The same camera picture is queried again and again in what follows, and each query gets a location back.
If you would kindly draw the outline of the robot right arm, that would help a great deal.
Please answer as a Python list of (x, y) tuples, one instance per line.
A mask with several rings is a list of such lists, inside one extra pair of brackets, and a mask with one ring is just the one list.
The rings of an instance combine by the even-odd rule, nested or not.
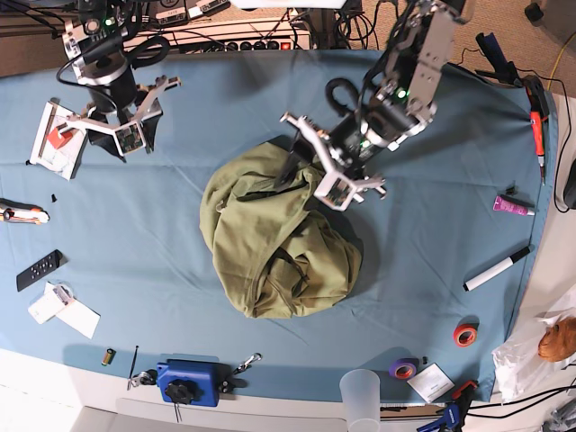
[(83, 132), (91, 144), (120, 160), (139, 149), (152, 153), (163, 109), (158, 100), (181, 85), (177, 77), (158, 77), (139, 85), (133, 71), (165, 59), (170, 44), (153, 36), (127, 50), (143, 24), (142, 1), (79, 1), (78, 18), (65, 23), (62, 40), (68, 57), (57, 72), (66, 86), (84, 88), (91, 102), (82, 114), (72, 112), (56, 127), (66, 137)]

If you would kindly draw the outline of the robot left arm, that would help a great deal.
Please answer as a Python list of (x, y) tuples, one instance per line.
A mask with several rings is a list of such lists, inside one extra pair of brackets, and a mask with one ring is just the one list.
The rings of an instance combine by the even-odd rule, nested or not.
[(342, 212), (351, 202), (362, 202), (369, 190), (384, 197), (384, 178), (368, 175), (365, 166), (433, 121), (435, 93), (451, 58), (455, 29), (472, 19), (474, 8), (473, 1), (409, 1), (361, 86), (343, 77), (327, 82), (328, 105), (341, 119), (332, 130), (286, 112), (281, 119), (296, 135), (275, 189), (288, 187), (299, 163), (318, 161), (323, 177), (313, 194), (330, 209)]

